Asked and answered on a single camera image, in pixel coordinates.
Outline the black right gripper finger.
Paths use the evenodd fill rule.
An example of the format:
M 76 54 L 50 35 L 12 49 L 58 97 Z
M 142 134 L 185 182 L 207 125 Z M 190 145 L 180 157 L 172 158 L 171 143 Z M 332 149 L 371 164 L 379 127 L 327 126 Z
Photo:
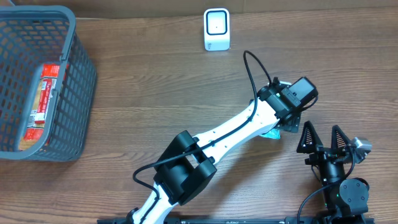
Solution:
M 350 143 L 348 136 L 341 130 L 338 125 L 332 127 L 331 132 L 331 148 L 332 149 L 343 149 Z
M 313 124 L 310 121 L 304 122 L 302 135 L 297 147 L 297 153 L 311 154 L 319 152 L 323 148 Z

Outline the teal wet wipes pack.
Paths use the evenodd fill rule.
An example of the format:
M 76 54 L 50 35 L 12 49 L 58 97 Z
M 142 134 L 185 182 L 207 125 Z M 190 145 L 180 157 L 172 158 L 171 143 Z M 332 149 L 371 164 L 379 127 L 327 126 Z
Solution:
M 280 139 L 280 130 L 272 129 L 267 133 L 261 134 L 260 137 L 269 139 Z

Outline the long spaghetti pasta package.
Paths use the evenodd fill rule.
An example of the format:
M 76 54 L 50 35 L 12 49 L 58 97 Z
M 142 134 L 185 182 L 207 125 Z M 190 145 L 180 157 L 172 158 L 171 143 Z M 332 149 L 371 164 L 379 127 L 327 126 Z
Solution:
M 55 63 L 45 63 L 42 66 L 27 127 L 19 142 L 20 151 L 33 146 L 44 133 L 50 98 L 57 83 L 59 70 L 60 66 Z

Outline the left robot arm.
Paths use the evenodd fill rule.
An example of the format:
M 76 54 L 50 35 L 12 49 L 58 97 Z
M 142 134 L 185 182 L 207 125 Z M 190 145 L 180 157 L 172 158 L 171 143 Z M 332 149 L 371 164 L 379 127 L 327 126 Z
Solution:
M 130 212 L 129 223 L 163 223 L 176 205 L 185 205 L 209 184 L 230 151 L 299 117 L 317 96 L 316 86 L 306 77 L 293 84 L 275 78 L 227 122 L 196 136 L 188 131 L 176 135 L 157 162 L 133 173 L 133 180 L 152 192 L 141 208 Z M 153 185 L 137 178 L 138 172 L 150 168 L 155 169 Z

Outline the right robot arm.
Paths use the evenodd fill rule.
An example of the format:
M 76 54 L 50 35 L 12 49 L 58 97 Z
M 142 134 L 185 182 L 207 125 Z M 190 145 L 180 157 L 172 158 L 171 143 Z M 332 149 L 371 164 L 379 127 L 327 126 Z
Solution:
M 362 178 L 349 178 L 356 164 L 362 163 L 371 152 L 372 144 L 366 138 L 349 137 L 337 125 L 331 130 L 331 146 L 325 147 L 310 121 L 304 123 L 297 152 L 308 154 L 306 165 L 318 169 L 314 176 L 322 187 L 301 203 L 296 223 L 373 223 L 365 218 L 368 212 L 370 185 Z M 314 217 L 303 217 L 306 203 L 322 194 L 326 210 Z

